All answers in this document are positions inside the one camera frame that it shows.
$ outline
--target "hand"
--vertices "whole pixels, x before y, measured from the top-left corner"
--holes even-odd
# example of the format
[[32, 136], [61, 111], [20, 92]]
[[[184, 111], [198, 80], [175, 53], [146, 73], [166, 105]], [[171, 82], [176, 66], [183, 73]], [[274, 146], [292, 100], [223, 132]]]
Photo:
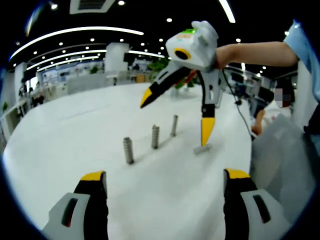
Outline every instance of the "hand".
[[252, 132], [254, 132], [257, 136], [259, 136], [262, 133], [262, 127], [261, 125], [255, 125], [251, 128]]
[[225, 45], [218, 47], [215, 50], [216, 59], [214, 67], [216, 69], [223, 69], [227, 64], [232, 62], [233, 52], [232, 45]]

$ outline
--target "person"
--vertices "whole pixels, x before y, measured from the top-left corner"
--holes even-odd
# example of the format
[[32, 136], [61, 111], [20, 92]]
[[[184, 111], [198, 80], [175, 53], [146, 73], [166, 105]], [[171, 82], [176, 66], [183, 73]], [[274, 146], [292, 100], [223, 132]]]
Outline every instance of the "person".
[[32, 92], [32, 105], [33, 107], [35, 108], [38, 104], [42, 105], [44, 104], [44, 96], [43, 96], [43, 93], [42, 93], [42, 88], [40, 86], [40, 83], [37, 82], [35, 84], [35, 90]]
[[273, 101], [256, 115], [252, 132], [259, 136], [279, 114], [291, 119], [290, 104], [294, 102], [295, 92], [291, 82], [280, 81], [275, 87]]
[[[301, 60], [312, 74], [312, 94], [320, 103], [320, 63], [302, 24], [296, 20], [288, 31], [284, 41], [237, 43], [216, 49], [215, 67], [223, 69], [230, 63], [246, 63], [274, 67], [289, 67]], [[305, 133], [313, 142], [320, 156], [320, 106], [315, 109]]]

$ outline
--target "person's arm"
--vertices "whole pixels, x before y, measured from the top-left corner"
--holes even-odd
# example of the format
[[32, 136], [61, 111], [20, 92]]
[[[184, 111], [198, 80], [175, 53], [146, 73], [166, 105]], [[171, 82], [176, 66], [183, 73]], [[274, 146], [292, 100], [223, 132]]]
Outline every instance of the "person's arm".
[[255, 125], [252, 126], [252, 128], [251, 128], [252, 132], [254, 132], [257, 136], [259, 136], [262, 133], [261, 122], [262, 122], [262, 118], [265, 115], [265, 112], [266, 111], [264, 109], [258, 112], [258, 114], [256, 115], [256, 118], [255, 118]]
[[261, 122], [262, 122], [262, 118], [264, 117], [265, 115], [265, 110], [261, 110], [258, 112], [258, 114], [256, 115], [256, 118], [255, 118], [255, 125], [256, 126], [261, 126]]
[[238, 43], [216, 49], [215, 67], [223, 69], [229, 63], [289, 67], [298, 60], [295, 52], [285, 42]]

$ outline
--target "white column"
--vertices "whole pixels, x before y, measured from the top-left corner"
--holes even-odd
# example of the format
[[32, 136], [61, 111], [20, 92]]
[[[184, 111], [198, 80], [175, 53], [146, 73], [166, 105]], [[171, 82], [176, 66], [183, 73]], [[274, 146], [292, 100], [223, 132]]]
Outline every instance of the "white column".
[[11, 108], [16, 104], [15, 74], [7, 72], [4, 75], [5, 77], [2, 80], [1, 107], [6, 102], [8, 108]]
[[293, 122], [301, 129], [308, 125], [309, 119], [317, 107], [312, 94], [312, 76], [302, 61], [298, 63], [295, 103], [293, 106]]
[[26, 68], [27, 64], [22, 62], [14, 69], [14, 95], [16, 103], [19, 102], [19, 89], [21, 88], [21, 80], [24, 78]]
[[124, 62], [124, 57], [128, 51], [128, 43], [112, 42], [106, 46], [104, 71], [127, 71], [128, 63]]

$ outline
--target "threaded metal bolt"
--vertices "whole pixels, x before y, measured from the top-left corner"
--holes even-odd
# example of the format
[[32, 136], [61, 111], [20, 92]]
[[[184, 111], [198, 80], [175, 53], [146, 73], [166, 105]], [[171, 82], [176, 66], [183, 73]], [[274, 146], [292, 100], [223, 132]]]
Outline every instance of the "threaded metal bolt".
[[160, 127], [153, 125], [152, 126], [152, 140], [151, 140], [151, 147], [153, 149], [157, 149], [159, 146], [159, 131]]
[[134, 153], [132, 150], [132, 141], [130, 137], [125, 137], [123, 139], [123, 148], [124, 148], [124, 155], [125, 155], [125, 160], [128, 164], [133, 164], [134, 163]]
[[172, 125], [172, 130], [171, 130], [171, 136], [175, 137], [177, 135], [177, 123], [178, 123], [178, 116], [174, 115], [173, 116], [173, 125]]

